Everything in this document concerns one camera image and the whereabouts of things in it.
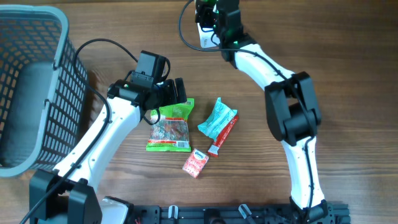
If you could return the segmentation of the green gummy candy bag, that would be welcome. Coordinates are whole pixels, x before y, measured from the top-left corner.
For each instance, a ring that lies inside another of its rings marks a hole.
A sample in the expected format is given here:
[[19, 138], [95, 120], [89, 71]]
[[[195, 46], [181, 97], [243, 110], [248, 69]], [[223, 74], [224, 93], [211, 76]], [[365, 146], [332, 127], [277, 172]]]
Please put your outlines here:
[[188, 117], [195, 105], [193, 98], [176, 105], [159, 108], [159, 122], [152, 125], [146, 151], [191, 152]]

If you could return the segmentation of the teal snack packet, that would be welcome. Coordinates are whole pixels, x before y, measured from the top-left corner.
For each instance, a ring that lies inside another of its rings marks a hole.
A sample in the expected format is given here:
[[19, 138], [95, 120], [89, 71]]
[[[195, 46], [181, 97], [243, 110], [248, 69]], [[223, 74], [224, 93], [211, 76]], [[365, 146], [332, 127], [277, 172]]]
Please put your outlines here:
[[198, 125], [198, 129], [205, 136], [215, 141], [237, 113], [237, 110], [231, 109], [221, 101], [221, 97], [218, 97], [210, 116], [204, 123]]

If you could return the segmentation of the red snack stick packet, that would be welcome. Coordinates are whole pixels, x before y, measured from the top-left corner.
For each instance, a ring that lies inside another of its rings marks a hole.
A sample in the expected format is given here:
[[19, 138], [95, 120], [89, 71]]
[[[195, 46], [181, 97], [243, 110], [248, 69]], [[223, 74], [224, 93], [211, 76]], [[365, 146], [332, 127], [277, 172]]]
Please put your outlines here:
[[212, 157], [218, 157], [218, 151], [220, 147], [224, 144], [226, 139], [228, 138], [231, 130], [233, 129], [234, 125], [236, 122], [239, 120], [239, 116], [236, 115], [225, 127], [224, 129], [219, 133], [218, 137], [216, 138], [215, 141], [213, 141], [212, 145], [210, 146], [209, 150], [207, 151], [207, 154]]

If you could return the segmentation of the red tissue pack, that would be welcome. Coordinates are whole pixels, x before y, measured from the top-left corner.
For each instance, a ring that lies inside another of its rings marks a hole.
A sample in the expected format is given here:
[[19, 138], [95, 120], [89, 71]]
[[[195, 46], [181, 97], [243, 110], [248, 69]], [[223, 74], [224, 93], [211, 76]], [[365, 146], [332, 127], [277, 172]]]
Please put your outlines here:
[[185, 161], [182, 170], [196, 179], [202, 172], [208, 160], [209, 156], [198, 149], [194, 149], [188, 159]]

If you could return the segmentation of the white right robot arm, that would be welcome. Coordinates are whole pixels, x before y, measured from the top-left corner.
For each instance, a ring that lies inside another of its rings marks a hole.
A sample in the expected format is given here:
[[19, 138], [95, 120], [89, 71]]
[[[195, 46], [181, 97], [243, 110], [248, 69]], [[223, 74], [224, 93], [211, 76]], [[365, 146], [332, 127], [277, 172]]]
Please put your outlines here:
[[290, 220], [315, 223], [328, 217], [315, 156], [322, 116], [310, 75], [288, 70], [266, 55], [244, 31], [239, 1], [194, 3], [200, 50], [220, 52], [225, 61], [264, 90], [267, 125], [284, 148], [289, 165]]

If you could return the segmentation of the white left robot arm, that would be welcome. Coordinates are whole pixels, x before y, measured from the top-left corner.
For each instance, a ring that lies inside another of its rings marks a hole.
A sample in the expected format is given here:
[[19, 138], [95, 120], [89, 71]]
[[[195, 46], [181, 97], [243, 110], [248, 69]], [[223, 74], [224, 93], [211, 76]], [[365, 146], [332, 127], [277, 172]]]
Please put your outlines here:
[[108, 88], [97, 119], [53, 171], [39, 169], [29, 185], [29, 223], [134, 223], [133, 204], [96, 191], [127, 135], [150, 110], [187, 100], [183, 80], [169, 79], [170, 61], [142, 51], [136, 69]]

